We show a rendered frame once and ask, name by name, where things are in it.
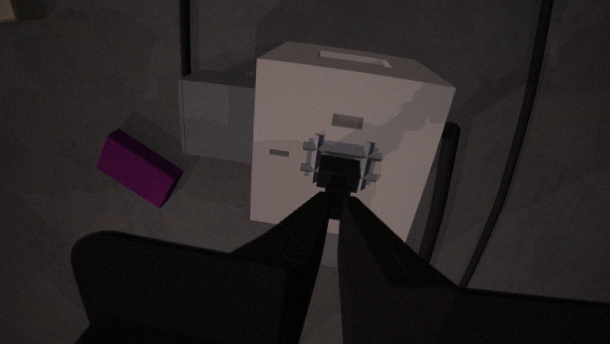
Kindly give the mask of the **purple rectangular block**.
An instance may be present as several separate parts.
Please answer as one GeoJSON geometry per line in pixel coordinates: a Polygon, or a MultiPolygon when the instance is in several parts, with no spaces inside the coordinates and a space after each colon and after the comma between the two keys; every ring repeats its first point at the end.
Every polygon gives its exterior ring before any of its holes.
{"type": "Polygon", "coordinates": [[[158,208],[170,198],[183,174],[120,128],[107,134],[97,168],[158,208]]]}

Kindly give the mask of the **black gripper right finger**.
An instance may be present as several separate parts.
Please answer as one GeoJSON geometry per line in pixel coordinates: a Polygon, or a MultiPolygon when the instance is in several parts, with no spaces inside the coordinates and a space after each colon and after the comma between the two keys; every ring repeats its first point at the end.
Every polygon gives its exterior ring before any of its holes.
{"type": "Polygon", "coordinates": [[[458,287],[344,197],[343,344],[610,344],[610,303],[458,287]]]}

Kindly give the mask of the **white cube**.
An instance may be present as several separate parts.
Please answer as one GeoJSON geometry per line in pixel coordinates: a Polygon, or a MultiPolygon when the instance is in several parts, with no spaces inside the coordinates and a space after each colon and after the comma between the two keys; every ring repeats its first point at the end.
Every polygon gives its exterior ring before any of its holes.
{"type": "Polygon", "coordinates": [[[357,197],[404,242],[442,139],[419,255],[430,263],[444,217],[460,127],[446,122],[456,88],[415,59],[287,41],[257,58],[250,220],[278,224],[325,188],[300,171],[304,141],[374,142],[376,182],[357,197]]]}

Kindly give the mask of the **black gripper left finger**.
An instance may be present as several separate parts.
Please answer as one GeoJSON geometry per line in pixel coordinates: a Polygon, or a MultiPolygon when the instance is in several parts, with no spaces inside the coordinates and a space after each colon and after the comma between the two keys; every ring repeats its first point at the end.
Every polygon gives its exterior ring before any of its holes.
{"type": "Polygon", "coordinates": [[[70,256],[89,323],[105,315],[228,344],[298,344],[330,213],[320,191],[231,253],[89,233],[70,256]]]}

